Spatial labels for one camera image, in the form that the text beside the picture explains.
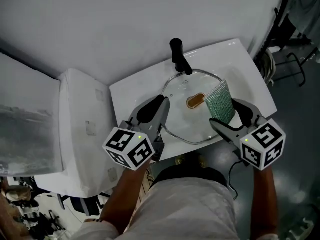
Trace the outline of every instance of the black cable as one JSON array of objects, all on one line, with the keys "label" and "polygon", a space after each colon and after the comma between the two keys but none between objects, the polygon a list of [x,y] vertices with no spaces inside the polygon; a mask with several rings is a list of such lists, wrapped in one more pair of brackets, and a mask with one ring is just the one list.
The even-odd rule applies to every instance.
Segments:
[{"label": "black cable", "polygon": [[155,182],[155,179],[154,177],[151,175],[149,169],[147,168],[146,169],[146,178],[148,179],[149,183],[154,183]]},{"label": "black cable", "polygon": [[233,201],[235,201],[238,198],[238,191],[236,191],[236,189],[231,185],[231,171],[235,165],[240,164],[240,163],[243,163],[243,160],[235,162],[229,170],[228,187],[230,187],[235,192],[235,197],[233,198]]},{"label": "black cable", "polygon": [[161,125],[161,127],[162,128],[159,129],[159,135],[160,135],[161,140],[163,141],[162,136],[161,136],[161,130],[163,129],[163,126]]}]

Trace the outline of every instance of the faucet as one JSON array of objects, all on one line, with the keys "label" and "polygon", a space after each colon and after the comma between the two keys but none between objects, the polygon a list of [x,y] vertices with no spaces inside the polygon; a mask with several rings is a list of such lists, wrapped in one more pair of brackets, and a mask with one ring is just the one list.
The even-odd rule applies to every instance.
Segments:
[{"label": "faucet", "polygon": [[185,72],[187,76],[193,73],[188,61],[184,56],[183,44],[179,38],[174,38],[170,41],[172,50],[172,62],[175,63],[175,70],[178,72]]}]

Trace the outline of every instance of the sink basin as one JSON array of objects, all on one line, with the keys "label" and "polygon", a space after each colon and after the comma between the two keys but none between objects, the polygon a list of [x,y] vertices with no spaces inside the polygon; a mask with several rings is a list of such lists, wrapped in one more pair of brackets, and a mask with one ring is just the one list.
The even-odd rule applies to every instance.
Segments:
[{"label": "sink basin", "polygon": [[[277,111],[271,94],[256,65],[242,46],[233,39],[209,45],[186,53],[185,58],[193,69],[200,69],[226,79],[231,96],[256,105],[264,117]],[[167,80],[177,74],[171,59],[151,66],[110,87],[118,125],[128,120],[135,107],[147,99],[159,95]],[[183,75],[170,82],[164,95],[170,99],[171,108],[166,122],[169,131],[191,141],[212,140],[200,145],[191,145],[175,139],[162,129],[165,148],[161,160],[185,154],[222,140],[210,127],[209,109],[202,103],[194,109],[186,106],[187,99],[196,94],[209,93],[220,82],[210,76],[195,72]],[[238,113],[229,124],[242,125]]]}]

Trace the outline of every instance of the scrub sponge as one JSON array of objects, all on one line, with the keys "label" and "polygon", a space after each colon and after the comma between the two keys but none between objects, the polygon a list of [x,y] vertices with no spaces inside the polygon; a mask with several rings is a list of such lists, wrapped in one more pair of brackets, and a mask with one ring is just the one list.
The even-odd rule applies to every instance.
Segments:
[{"label": "scrub sponge", "polygon": [[203,100],[212,118],[218,119],[227,125],[234,118],[236,111],[232,105],[232,97],[225,79],[208,93]]}]

